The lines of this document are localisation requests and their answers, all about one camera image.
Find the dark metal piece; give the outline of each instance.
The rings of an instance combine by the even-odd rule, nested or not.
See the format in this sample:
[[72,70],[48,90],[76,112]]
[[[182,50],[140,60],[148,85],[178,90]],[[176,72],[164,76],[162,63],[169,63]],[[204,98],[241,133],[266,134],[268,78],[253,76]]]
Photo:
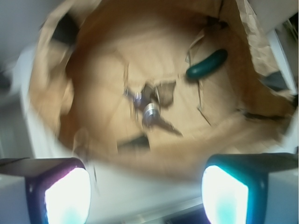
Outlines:
[[148,104],[144,109],[142,124],[146,127],[157,125],[169,132],[175,133],[177,135],[182,135],[182,133],[171,123],[161,118],[158,106],[153,103]]

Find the white wall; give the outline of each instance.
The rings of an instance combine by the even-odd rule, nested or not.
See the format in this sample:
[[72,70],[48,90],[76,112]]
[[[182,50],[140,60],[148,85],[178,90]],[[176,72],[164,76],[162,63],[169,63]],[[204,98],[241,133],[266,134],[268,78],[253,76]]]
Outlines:
[[266,33],[298,12],[298,0],[248,0]]
[[36,42],[46,16],[63,0],[0,0],[0,65]]

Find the brown paper bag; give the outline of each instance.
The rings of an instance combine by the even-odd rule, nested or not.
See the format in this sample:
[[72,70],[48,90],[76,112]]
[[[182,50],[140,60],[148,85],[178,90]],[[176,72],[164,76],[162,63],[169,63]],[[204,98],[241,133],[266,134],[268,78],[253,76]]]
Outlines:
[[[50,40],[67,12],[81,26],[73,52]],[[221,48],[228,58],[218,70],[198,82],[186,79],[191,65]],[[66,0],[42,28],[29,92],[39,116],[69,149],[148,174],[196,180],[212,154],[260,153],[276,143],[285,119],[250,120],[242,112],[292,114],[290,102],[259,81],[277,70],[246,0]],[[123,96],[125,87],[137,92],[162,81],[177,83],[174,103],[161,115],[183,137],[144,128]],[[143,133],[150,150],[118,152],[118,142]]]

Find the bright light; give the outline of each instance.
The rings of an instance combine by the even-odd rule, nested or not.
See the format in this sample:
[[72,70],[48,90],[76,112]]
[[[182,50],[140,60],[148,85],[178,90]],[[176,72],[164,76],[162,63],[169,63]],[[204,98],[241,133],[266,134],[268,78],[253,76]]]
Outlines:
[[45,192],[49,224],[83,224],[91,200],[88,172],[75,168]]
[[201,193],[206,216],[212,224],[246,223],[248,186],[223,169],[206,168]]

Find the green cucumber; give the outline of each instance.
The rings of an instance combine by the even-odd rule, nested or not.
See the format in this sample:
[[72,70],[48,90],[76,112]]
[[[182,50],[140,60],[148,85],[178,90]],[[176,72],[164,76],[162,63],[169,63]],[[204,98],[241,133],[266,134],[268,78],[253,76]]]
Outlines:
[[217,50],[202,62],[188,68],[186,72],[187,77],[190,79],[200,79],[219,68],[227,57],[228,52],[225,49]]

